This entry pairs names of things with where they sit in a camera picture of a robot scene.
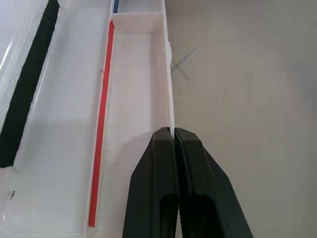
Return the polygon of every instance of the gray surface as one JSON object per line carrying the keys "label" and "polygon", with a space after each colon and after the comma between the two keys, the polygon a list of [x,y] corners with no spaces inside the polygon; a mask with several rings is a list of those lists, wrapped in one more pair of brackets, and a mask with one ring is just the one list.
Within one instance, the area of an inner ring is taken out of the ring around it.
{"label": "gray surface", "polygon": [[256,238],[317,237],[317,1],[166,0],[176,126],[228,174]]}

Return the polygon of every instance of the black stripe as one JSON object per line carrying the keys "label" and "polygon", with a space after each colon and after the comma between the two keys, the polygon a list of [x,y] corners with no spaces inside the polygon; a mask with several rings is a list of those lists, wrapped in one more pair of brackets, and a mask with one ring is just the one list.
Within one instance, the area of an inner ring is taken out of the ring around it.
{"label": "black stripe", "polygon": [[12,166],[55,28],[59,5],[49,0],[16,84],[0,135],[0,168]]}

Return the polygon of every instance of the red stripe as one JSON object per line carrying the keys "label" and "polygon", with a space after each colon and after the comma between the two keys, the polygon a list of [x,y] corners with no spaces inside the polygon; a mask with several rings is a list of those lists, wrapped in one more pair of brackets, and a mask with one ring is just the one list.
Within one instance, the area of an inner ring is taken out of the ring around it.
{"label": "red stripe", "polygon": [[113,24],[113,21],[111,21],[109,25],[108,44],[107,44],[107,53],[106,53],[106,68],[105,68],[105,74],[104,74],[104,80],[103,80],[103,91],[101,95],[98,128],[97,128],[93,184],[92,184],[92,190],[91,190],[89,220],[88,220],[88,225],[90,227],[95,227],[95,222],[96,222],[99,175],[100,175],[100,165],[101,165],[101,153],[102,153],[102,146],[103,146],[104,123],[105,123],[105,116],[106,116],[106,101],[107,101],[107,91],[108,91],[108,82],[109,82],[109,73],[110,73],[113,33],[114,33],[114,24]]}

